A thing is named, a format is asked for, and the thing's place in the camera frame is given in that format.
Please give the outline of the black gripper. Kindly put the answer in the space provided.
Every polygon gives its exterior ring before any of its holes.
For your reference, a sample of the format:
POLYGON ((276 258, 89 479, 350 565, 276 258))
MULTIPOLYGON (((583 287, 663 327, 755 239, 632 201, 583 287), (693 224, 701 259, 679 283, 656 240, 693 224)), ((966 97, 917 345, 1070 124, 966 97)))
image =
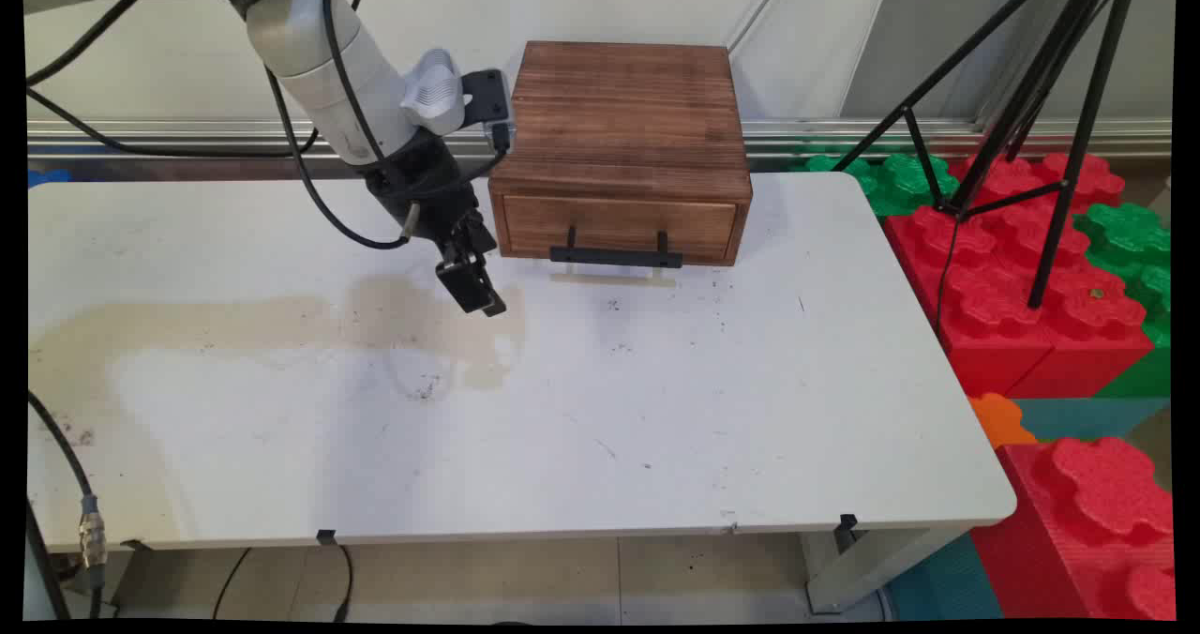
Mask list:
POLYGON ((437 263, 436 276, 464 313, 484 312, 486 317, 502 316, 506 305, 486 273, 485 255, 497 249, 497 243, 478 211, 474 180, 488 175, 496 165, 498 157, 493 156, 466 172, 442 137, 419 131, 382 163, 361 168, 368 192, 401 225, 400 240, 373 241, 371 246, 398 249, 425 239, 442 253, 461 250, 460 258, 437 263))

